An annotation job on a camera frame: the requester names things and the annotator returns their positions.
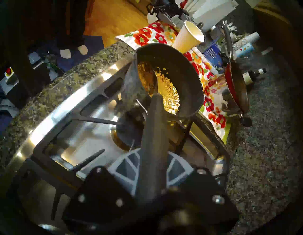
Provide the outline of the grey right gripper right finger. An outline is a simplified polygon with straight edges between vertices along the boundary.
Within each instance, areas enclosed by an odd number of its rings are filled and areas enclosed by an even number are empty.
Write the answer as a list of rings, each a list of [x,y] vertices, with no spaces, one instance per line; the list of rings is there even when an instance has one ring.
[[[167,158],[167,188],[177,187],[185,193],[186,200],[208,225],[232,229],[239,220],[239,212],[211,172],[173,152],[168,152]]]

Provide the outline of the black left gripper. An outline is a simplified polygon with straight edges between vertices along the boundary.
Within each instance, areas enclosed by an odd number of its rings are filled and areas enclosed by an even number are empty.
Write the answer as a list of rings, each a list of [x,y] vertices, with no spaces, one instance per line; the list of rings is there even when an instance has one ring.
[[[147,12],[150,15],[156,15],[158,20],[165,24],[176,26],[172,18],[178,16],[182,21],[190,21],[189,13],[182,9],[175,0],[152,0],[147,4]]]

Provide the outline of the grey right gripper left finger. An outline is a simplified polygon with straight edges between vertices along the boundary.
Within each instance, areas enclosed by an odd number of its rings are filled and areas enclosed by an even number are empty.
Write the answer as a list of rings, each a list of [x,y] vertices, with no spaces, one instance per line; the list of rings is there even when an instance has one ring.
[[[139,149],[119,157],[109,168],[94,167],[67,204],[62,219],[68,229],[134,229]]]

